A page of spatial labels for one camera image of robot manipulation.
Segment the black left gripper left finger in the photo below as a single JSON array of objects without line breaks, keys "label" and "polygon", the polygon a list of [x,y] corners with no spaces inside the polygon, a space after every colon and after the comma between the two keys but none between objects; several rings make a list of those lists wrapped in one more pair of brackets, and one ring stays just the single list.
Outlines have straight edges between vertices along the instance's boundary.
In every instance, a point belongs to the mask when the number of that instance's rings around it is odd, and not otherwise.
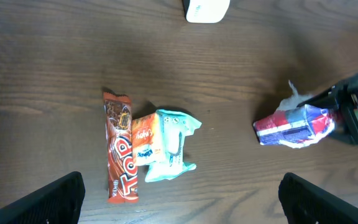
[{"label": "black left gripper left finger", "polygon": [[80,172],[71,172],[0,208],[0,224],[77,224],[85,198]]}]

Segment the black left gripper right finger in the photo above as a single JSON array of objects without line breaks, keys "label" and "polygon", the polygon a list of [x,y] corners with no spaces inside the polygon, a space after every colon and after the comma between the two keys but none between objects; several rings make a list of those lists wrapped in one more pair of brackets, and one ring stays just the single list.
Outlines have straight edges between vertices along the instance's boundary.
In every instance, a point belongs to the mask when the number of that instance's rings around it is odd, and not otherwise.
[{"label": "black left gripper right finger", "polygon": [[358,208],[287,172],[278,198],[289,224],[358,224]]}]

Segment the red blue snack packet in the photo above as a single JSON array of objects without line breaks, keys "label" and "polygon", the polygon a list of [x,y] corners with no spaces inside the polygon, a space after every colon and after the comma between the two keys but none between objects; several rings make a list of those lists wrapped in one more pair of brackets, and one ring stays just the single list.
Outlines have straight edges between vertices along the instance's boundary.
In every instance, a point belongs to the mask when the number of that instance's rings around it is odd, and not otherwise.
[{"label": "red blue snack packet", "polygon": [[331,134],[335,128],[332,113],[328,109],[312,105],[300,105],[312,98],[301,95],[292,82],[288,83],[292,96],[285,98],[275,112],[253,123],[259,143],[283,145],[295,149],[310,146]]}]

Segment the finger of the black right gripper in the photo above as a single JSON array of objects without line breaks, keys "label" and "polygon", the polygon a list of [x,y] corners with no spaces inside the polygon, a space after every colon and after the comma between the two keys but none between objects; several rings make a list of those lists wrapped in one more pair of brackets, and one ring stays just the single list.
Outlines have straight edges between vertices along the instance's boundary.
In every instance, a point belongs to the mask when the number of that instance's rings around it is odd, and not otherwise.
[{"label": "finger of the black right gripper", "polygon": [[302,101],[297,105],[297,107],[311,105],[322,109],[338,109],[340,104],[341,92],[342,87],[334,85],[327,90],[324,90],[320,94],[308,100]]}]

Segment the small orange snack packet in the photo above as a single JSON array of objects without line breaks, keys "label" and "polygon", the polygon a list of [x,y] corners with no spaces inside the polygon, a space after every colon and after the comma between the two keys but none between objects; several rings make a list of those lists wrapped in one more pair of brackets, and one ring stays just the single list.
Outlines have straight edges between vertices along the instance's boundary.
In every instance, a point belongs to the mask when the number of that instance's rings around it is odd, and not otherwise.
[{"label": "small orange snack packet", "polygon": [[136,166],[146,166],[164,160],[160,116],[157,113],[132,121],[132,157]]}]

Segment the teal white snack packet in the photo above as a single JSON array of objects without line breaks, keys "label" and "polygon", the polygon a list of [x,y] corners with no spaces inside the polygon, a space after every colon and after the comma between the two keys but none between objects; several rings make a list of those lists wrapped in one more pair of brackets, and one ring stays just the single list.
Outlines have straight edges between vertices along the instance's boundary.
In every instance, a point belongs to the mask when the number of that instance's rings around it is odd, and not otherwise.
[{"label": "teal white snack packet", "polygon": [[202,122],[181,111],[159,109],[156,114],[160,118],[163,159],[149,165],[145,176],[146,182],[172,180],[185,172],[196,169],[196,164],[183,161],[183,147],[185,138],[194,135]]}]

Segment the orange Top chocolate bar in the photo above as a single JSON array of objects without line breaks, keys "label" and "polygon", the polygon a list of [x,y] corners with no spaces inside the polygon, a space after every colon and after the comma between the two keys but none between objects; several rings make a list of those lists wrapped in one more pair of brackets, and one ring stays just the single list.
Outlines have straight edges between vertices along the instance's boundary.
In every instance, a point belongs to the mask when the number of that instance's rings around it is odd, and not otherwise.
[{"label": "orange Top chocolate bar", "polygon": [[108,152],[108,202],[136,203],[137,166],[132,152],[132,108],[126,95],[104,92]]}]

